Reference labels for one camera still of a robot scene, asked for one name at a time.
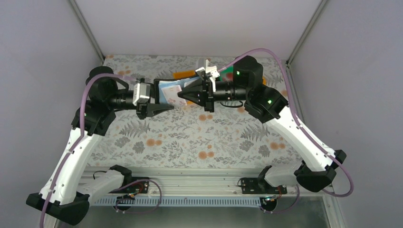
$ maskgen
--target gray wall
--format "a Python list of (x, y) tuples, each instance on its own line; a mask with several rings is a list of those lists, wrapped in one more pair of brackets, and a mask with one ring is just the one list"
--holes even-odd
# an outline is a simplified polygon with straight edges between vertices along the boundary
[(331, 0), (292, 63), (306, 123), (347, 153), (356, 190), (339, 202), (351, 228), (402, 227), (402, 10), (401, 0)]
[(0, 28), (0, 227), (35, 227), (25, 199), (54, 170), (100, 60), (66, 0), (1, 1)]

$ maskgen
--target floral tablecloth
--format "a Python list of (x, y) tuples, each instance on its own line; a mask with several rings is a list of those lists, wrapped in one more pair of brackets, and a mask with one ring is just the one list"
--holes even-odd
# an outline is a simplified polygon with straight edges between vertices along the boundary
[[(200, 57), (108, 55), (104, 66), (133, 78), (173, 78), (174, 72), (195, 69)], [(211, 57), (221, 67), (233, 58)], [(287, 92), (276, 62), (258, 58), (267, 85)], [(159, 168), (263, 168), (301, 160), (277, 132), (254, 119), (244, 108), (215, 104), (204, 112), (195, 104), (139, 120), (135, 111), (116, 113), (115, 121), (94, 150), (90, 166)]]

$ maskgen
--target purple cable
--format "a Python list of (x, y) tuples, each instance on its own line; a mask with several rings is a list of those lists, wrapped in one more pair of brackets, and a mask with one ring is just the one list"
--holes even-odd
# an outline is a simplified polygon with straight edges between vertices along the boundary
[[(84, 113), (85, 113), (85, 108), (86, 108), (86, 101), (87, 101), (87, 97), (88, 97), (88, 92), (92, 86), (92, 84), (102, 78), (102, 77), (115, 77), (115, 78), (120, 78), (120, 79), (126, 79), (126, 80), (135, 80), (129, 76), (122, 76), (122, 75), (114, 75), (114, 74), (99, 74), (93, 78), (91, 78), (91, 80), (89, 80), (88, 84), (86, 85), (85, 89), (84, 89), (84, 93), (83, 93), (83, 97), (81, 99), (81, 106), (80, 106), (80, 137), (77, 138), (77, 140), (73, 143), (73, 145), (70, 147), (69, 151), (72, 152), (74, 150), (74, 148), (80, 143), (80, 141), (84, 138)], [(39, 227), (40, 228), (44, 228), (44, 222), (45, 222), (45, 214), (46, 214), (46, 209), (48, 208), (48, 204), (50, 201), (50, 198), (52, 197), (52, 192), (56, 186), (56, 181), (59, 177), (59, 174), (64, 166), (64, 164), (67, 161), (67, 158), (70, 156), (71, 153), (67, 153), (63, 160), (60, 162), (60, 165), (58, 167), (58, 169), (55, 172), (55, 176), (53, 177), (52, 183), (50, 184), (50, 190), (48, 192), (48, 195), (46, 196), (45, 202), (43, 204), (42, 207), (42, 211), (40, 214), (40, 221), (39, 221)]]
[(284, 212), (287, 212), (287, 211), (293, 209), (300, 199), (299, 186), (296, 185), (296, 187), (297, 187), (297, 197), (295, 198), (294, 203), (292, 203), (292, 205), (290, 207), (288, 207), (287, 209), (279, 210), (279, 211), (266, 211), (262, 206), (259, 206), (259, 208), (263, 211), (263, 213), (267, 213), (267, 214), (281, 214), (281, 213), (284, 213)]
[[(264, 51), (269, 53), (270, 55), (272, 55), (274, 57), (274, 59), (276, 60), (278, 66), (280, 67), (280, 71), (283, 75), (284, 78), (284, 83), (286, 84), (286, 89), (287, 89), (287, 94), (288, 94), (288, 100), (289, 100), (289, 105), (290, 105), (290, 110), (291, 110), (291, 115), (295, 121), (295, 123), (299, 126), (299, 128), (301, 129), (301, 131), (304, 133), (304, 135), (321, 151), (323, 152), (326, 156), (328, 156), (327, 151), (321, 146), (319, 145), (313, 138), (312, 136), (301, 126), (301, 123), (298, 120), (297, 117), (297, 109), (295, 107), (295, 102), (294, 102), (294, 97), (291, 93), (291, 85), (288, 81), (288, 77), (287, 77), (287, 73), (283, 67), (283, 65), (281, 64), (281, 60), (276, 56), (276, 54), (274, 54), (274, 52), (270, 51), (269, 49), (266, 48), (257, 48), (257, 49), (253, 49), (250, 50), (248, 52), (245, 52), (244, 54), (242, 54), (241, 56), (237, 57), (236, 59), (234, 59), (232, 62), (228, 63), (226, 66), (224, 66), (223, 68), (221, 68), (220, 70), (218, 70), (218, 72), (221, 72), (227, 68), (229, 68), (230, 66), (234, 65), (236, 62), (238, 62), (239, 60), (241, 60), (242, 58), (244, 58), (247, 55), (250, 55), (252, 53), (258, 52), (258, 51)], [(327, 190), (323, 190), (325, 193), (331, 195), (331, 196), (335, 196), (335, 197), (347, 197), (349, 195), (351, 195), (351, 193), (353, 193), (354, 191), (354, 183), (353, 183), (353, 179), (350, 175), (350, 173), (345, 169), (345, 167), (333, 156), (328, 156), (334, 163), (336, 163), (340, 169), (345, 173), (345, 175), (348, 178), (348, 181), (350, 182), (350, 190), (345, 193), (345, 194), (335, 194), (333, 192), (329, 192)]]
[(160, 199), (158, 200), (157, 205), (156, 205), (153, 209), (148, 210), (148, 211), (144, 211), (144, 212), (122, 211), (122, 210), (119, 210), (119, 209), (117, 208), (117, 205), (118, 205), (121, 201), (127, 200), (127, 199), (119, 199), (119, 200), (116, 201), (116, 204), (115, 204), (115, 209), (116, 209), (116, 211), (122, 211), (124, 214), (127, 213), (127, 214), (138, 214), (138, 215), (139, 215), (139, 214), (147, 214), (147, 213), (153, 212), (153, 211), (155, 211), (155, 210), (158, 208), (158, 206), (161, 204), (162, 199), (163, 199), (163, 192), (162, 192), (160, 186), (159, 186), (155, 181), (153, 181), (153, 180), (150, 180), (150, 179), (140, 179), (140, 180), (136, 180), (136, 181), (131, 182), (130, 184), (127, 184), (127, 185), (125, 185), (125, 186), (123, 186), (123, 187), (120, 187), (120, 188), (118, 188), (118, 189), (115, 189), (115, 190), (113, 190), (113, 191), (119, 191), (119, 190), (125, 189), (125, 188), (127, 188), (127, 187), (129, 187), (129, 186), (132, 186), (132, 185), (134, 185), (134, 184), (136, 184), (136, 183), (143, 182), (143, 181), (149, 181), (149, 182), (155, 184), (155, 185), (157, 186), (158, 190), (160, 191)]

